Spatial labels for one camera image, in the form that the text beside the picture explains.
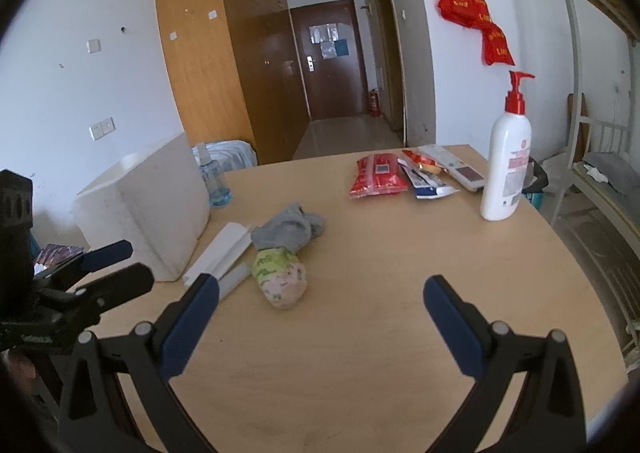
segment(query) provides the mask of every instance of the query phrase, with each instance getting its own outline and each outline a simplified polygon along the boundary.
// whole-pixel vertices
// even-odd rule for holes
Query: wooden wardrobe
[[[260,164],[291,159],[309,118],[287,0],[156,0],[156,9],[191,143],[240,139]]]

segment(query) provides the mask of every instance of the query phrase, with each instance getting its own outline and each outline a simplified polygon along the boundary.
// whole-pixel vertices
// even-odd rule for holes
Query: white foam box
[[[92,249],[129,240],[156,281],[186,268],[209,220],[209,195],[185,133],[125,157],[76,196],[72,214]]]

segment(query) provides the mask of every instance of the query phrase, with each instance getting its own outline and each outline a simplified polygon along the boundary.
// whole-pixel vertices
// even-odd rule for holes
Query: door frame
[[[353,21],[353,37],[356,43],[356,50],[358,53],[358,64],[360,67],[360,80],[362,81],[362,85],[363,85],[362,87],[362,93],[364,95],[363,101],[364,101],[364,105],[368,105],[369,103],[369,90],[368,90],[369,82],[367,80],[367,66],[364,59],[364,50],[362,48],[362,37],[360,35],[360,23],[358,21],[358,9],[356,6],[356,1],[355,0],[329,0],[328,2],[318,2],[317,4],[307,4],[305,6],[290,8],[289,15],[291,17],[291,29],[293,30],[293,37],[296,41],[296,49],[298,51],[298,64],[300,65],[300,72],[302,72],[302,82],[305,90],[306,107],[308,109],[310,122],[315,121],[315,119],[311,113],[311,104],[309,101],[307,86],[306,86],[306,73],[303,71],[303,66],[305,64],[305,61],[303,61],[303,55],[301,51],[301,49],[303,48],[302,40],[299,39],[299,32],[296,30],[295,21],[293,19],[293,11],[321,6],[323,4],[342,4],[345,6],[353,7],[354,14],[351,19]]]
[[[380,28],[381,36],[384,36],[384,34],[382,34],[382,26],[380,25],[380,14],[378,13],[378,11],[380,10],[380,4],[378,3],[378,0],[374,0],[374,1],[376,3],[376,14],[378,15],[378,27]],[[398,40],[398,50],[400,52],[400,74],[402,75],[402,118],[403,118],[403,125],[404,125],[402,127],[402,144],[406,146],[407,145],[407,122],[408,122],[407,108],[406,108],[406,101],[407,101],[406,78],[405,78],[405,72],[404,72],[404,54],[402,53],[402,40],[400,38],[400,25],[398,22],[398,14],[397,14],[398,9],[396,8],[395,0],[391,0],[391,8],[393,9],[392,13],[394,17],[394,25],[396,27],[396,39]],[[384,51],[384,47],[383,47],[382,53],[383,53],[383,59],[385,61],[385,68],[388,69],[389,64],[388,64],[388,61],[386,60],[386,53]]]

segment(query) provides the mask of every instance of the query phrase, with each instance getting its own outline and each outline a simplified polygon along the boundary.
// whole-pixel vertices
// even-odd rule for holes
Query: table top
[[[485,172],[469,146],[449,148]],[[350,200],[365,154],[261,166],[227,175],[234,198],[212,212],[194,258],[228,222],[258,226],[289,205],[326,217],[299,253],[308,290],[274,309],[253,278],[220,303],[186,372],[171,381],[221,453],[426,451],[468,394],[422,303],[424,281],[443,274],[489,321],[517,333],[568,335],[592,417],[626,382],[622,355],[587,278],[526,202],[508,220],[480,216],[480,194],[418,201],[410,193]],[[252,263],[255,251],[243,257]],[[154,321],[185,292],[157,284],[105,314],[100,337]],[[523,375],[511,383],[485,445],[495,441]],[[162,450],[130,381],[123,381],[148,443]]]

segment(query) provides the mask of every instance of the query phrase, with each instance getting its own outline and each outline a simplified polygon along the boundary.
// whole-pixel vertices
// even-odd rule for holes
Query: red fire extinguisher
[[[373,117],[380,117],[380,95],[377,90],[369,92],[369,110]]]

